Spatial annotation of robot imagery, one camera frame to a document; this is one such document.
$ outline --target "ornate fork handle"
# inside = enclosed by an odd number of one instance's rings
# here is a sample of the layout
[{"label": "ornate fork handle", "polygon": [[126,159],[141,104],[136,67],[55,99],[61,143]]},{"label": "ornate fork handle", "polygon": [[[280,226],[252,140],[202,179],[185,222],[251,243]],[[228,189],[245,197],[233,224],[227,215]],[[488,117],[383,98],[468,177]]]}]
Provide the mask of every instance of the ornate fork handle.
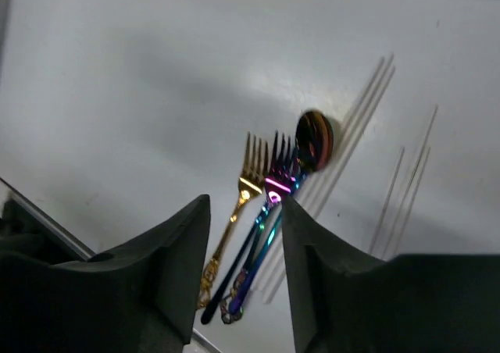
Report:
[{"label": "ornate fork handle", "polygon": [[248,291],[250,291],[250,286],[252,285],[253,280],[255,279],[255,275],[257,274],[257,271],[259,271],[260,265],[262,265],[264,257],[266,256],[267,251],[269,250],[271,244],[273,243],[274,236],[276,235],[277,231],[280,229],[281,225],[281,213],[276,219],[276,222],[273,225],[273,229],[270,231],[269,236],[266,240],[266,243],[260,250],[259,255],[257,256],[257,259],[255,260],[255,263],[247,271],[245,278],[243,279],[242,283],[239,284],[239,289],[237,290],[236,294],[232,294],[232,301],[229,304],[229,313],[231,315],[237,315],[239,313],[239,318],[241,318],[241,315],[243,314],[242,310],[242,305],[243,301],[245,300]]},{"label": "ornate fork handle", "polygon": [[264,206],[262,207],[262,211],[257,215],[257,218],[255,219],[255,221],[252,225],[252,228],[248,232],[248,235],[245,238],[245,241],[243,242],[243,245],[241,246],[240,251],[237,253],[236,258],[233,261],[233,264],[231,265],[231,267],[227,271],[227,274],[224,277],[222,283],[220,283],[219,288],[217,289],[217,292],[214,294],[214,296],[212,297],[210,302],[207,304],[206,309],[202,314],[202,324],[210,323],[213,315],[215,314],[215,312],[217,310],[217,307],[220,304],[223,305],[224,291],[226,291],[226,288],[229,285],[231,278],[233,277],[234,271],[236,271],[236,268],[238,267],[238,264],[240,263],[241,259],[243,258],[243,254],[245,253],[245,250],[247,249],[247,247],[250,245],[250,242],[252,241],[252,239],[253,239],[253,242],[255,242],[255,235],[257,234],[257,230],[260,228],[260,223],[269,214],[269,210],[266,208],[266,206],[267,206],[267,204],[264,204]]},{"label": "ornate fork handle", "polygon": [[200,292],[198,295],[198,308],[204,308],[210,302],[210,290],[212,289],[213,281],[216,279],[217,273],[219,272],[220,259],[222,258],[227,242],[233,233],[234,224],[238,220],[243,206],[245,206],[249,200],[250,194],[247,191],[241,191],[237,203],[234,206],[233,213],[229,218],[229,222],[227,222],[223,236],[217,245],[217,249],[214,251],[209,263],[207,263],[203,269],[202,280],[200,282]]},{"label": "ornate fork handle", "polygon": [[241,269],[240,273],[236,276],[233,282],[233,287],[230,289],[229,294],[220,301],[220,318],[224,324],[231,324],[241,319],[243,316],[242,309],[239,309],[234,314],[229,312],[229,305],[233,302],[241,288],[241,285],[245,282],[248,275],[246,269]]},{"label": "ornate fork handle", "polygon": [[227,314],[227,308],[225,306],[227,305],[227,302],[229,302],[232,299],[232,297],[234,297],[236,295],[236,293],[240,289],[241,284],[245,280],[245,277],[247,276],[247,273],[248,273],[248,269],[250,268],[250,266],[253,263],[254,255],[255,255],[255,252],[257,251],[257,247],[258,247],[259,242],[260,242],[260,237],[262,236],[264,228],[266,226],[266,221],[270,217],[271,212],[277,206],[278,206],[278,204],[271,203],[271,202],[266,200],[266,202],[264,202],[264,205],[262,206],[261,212],[257,215],[257,218],[255,218],[255,222],[253,223],[253,226],[250,229],[250,232],[254,232],[253,242],[252,242],[252,246],[250,247],[250,250],[248,251],[245,264],[241,267],[239,274],[236,276],[236,279],[234,280],[233,285],[229,291],[230,294],[228,296],[222,298],[222,300],[220,301],[221,316],[222,316],[223,321],[226,324],[229,324],[229,323],[227,323],[227,320],[230,319],[231,323],[233,320],[232,320],[232,316],[229,316]]}]

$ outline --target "gold fork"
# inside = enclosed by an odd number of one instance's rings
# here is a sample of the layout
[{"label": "gold fork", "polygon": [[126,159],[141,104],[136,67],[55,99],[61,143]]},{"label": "gold fork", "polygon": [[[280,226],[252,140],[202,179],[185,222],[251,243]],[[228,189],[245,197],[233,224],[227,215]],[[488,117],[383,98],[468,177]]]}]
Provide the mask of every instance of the gold fork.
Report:
[{"label": "gold fork", "polygon": [[241,170],[240,178],[238,179],[237,188],[239,191],[236,206],[234,206],[233,213],[227,222],[226,229],[214,251],[209,263],[203,269],[202,281],[200,284],[200,293],[198,295],[198,308],[204,308],[210,301],[210,290],[212,289],[213,281],[216,279],[219,272],[219,263],[222,258],[224,248],[233,233],[234,224],[238,220],[243,206],[248,201],[259,196],[264,191],[264,184],[266,182],[266,175],[268,173],[268,144],[259,138],[259,148],[255,149],[257,144],[257,137],[253,136],[252,154],[250,155],[250,133],[247,135],[247,144],[245,149],[245,159],[243,161],[243,169]]}]

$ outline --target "white table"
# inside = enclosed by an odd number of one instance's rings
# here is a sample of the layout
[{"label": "white table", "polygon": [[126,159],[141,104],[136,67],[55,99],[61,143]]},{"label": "white table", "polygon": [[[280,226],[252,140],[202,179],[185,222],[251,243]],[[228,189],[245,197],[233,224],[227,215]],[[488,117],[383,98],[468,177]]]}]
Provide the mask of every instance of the white table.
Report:
[{"label": "white table", "polygon": [[[12,0],[0,176],[94,251],[209,193],[210,254],[246,131],[292,134],[311,107],[341,119],[394,52],[395,78],[320,222],[367,248],[399,146],[414,150],[439,104],[402,250],[498,251],[499,35],[499,0]],[[233,326],[195,328],[224,353],[289,353],[287,292],[252,300]]]}]

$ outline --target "iridescent spoon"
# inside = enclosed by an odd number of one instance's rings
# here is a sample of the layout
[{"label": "iridescent spoon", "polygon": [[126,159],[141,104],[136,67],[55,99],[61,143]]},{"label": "iridescent spoon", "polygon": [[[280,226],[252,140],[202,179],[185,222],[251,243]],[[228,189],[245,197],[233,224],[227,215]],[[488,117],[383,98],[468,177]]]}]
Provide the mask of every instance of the iridescent spoon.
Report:
[{"label": "iridescent spoon", "polygon": [[[292,175],[296,175],[297,183],[292,189],[290,195],[293,195],[303,180],[311,173],[316,172],[328,163],[331,153],[334,148],[334,132],[327,118],[318,111],[305,112],[298,121],[297,130],[295,132],[297,165],[291,166]],[[269,250],[273,239],[280,229],[281,214],[277,217],[273,228],[269,232],[266,242],[262,246],[257,255],[252,267],[248,271],[248,275],[242,282],[236,296],[230,302],[228,311],[231,317],[223,316],[223,321],[226,324],[231,324],[234,321],[241,319],[243,316],[243,302],[250,290],[252,281],[262,265],[263,259]]]}]

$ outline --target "iridescent fork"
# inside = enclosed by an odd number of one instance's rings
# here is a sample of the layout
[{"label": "iridescent fork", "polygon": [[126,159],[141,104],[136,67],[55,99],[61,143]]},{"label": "iridescent fork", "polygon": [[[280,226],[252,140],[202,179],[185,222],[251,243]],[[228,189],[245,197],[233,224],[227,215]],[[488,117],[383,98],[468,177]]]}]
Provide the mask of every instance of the iridescent fork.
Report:
[{"label": "iridescent fork", "polygon": [[209,263],[203,269],[202,280],[200,283],[200,292],[198,295],[198,308],[204,308],[210,301],[210,290],[213,286],[213,281],[219,272],[220,260],[223,256],[224,248],[230,240],[230,236],[234,230],[234,224],[238,220],[243,207],[253,198],[261,195],[264,191],[266,175],[268,173],[268,144],[265,141],[263,149],[263,140],[259,138],[259,147],[257,147],[257,137],[253,136],[252,153],[250,152],[250,133],[247,135],[247,143],[245,149],[245,159],[243,161],[243,169],[238,179],[238,199],[234,206],[233,213],[229,218],[223,236],[221,237],[216,250],[214,251]]},{"label": "iridescent fork", "polygon": [[[292,153],[290,162],[285,167],[285,170],[280,175],[279,184],[281,186],[278,191],[280,201],[287,195],[293,195],[300,187],[302,180],[305,178],[305,173],[300,173],[300,167],[297,161],[296,148]],[[252,261],[252,264],[247,270],[244,281],[240,284],[236,295],[233,295],[233,299],[229,304],[228,311],[232,315],[234,321],[241,319],[243,316],[243,303],[247,296],[252,281],[255,279],[259,267],[263,263],[263,259],[266,256],[271,244],[273,243],[274,236],[278,232],[281,226],[281,214],[277,217],[273,224],[273,228],[269,232],[264,245],[261,247],[259,254]]]},{"label": "iridescent fork", "polygon": [[290,194],[294,185],[295,178],[290,177],[290,166],[293,158],[295,157],[295,152],[291,153],[291,139],[288,137],[287,150],[285,152],[285,136],[283,135],[281,140],[281,150],[280,154],[276,157],[277,153],[277,139],[278,133],[274,138],[273,154],[271,156],[271,166],[269,175],[266,178],[266,202],[262,207],[262,211],[255,220],[255,223],[251,231],[255,231],[255,236],[252,242],[252,246],[247,254],[247,259],[245,264],[241,267],[239,274],[233,282],[233,287],[230,289],[230,293],[222,299],[220,302],[220,312],[221,318],[224,323],[230,324],[234,320],[234,316],[227,312],[227,304],[238,292],[241,284],[245,281],[248,271],[254,263],[254,255],[259,245],[260,237],[265,228],[266,220],[270,216],[270,213],[280,204],[283,196]]}]

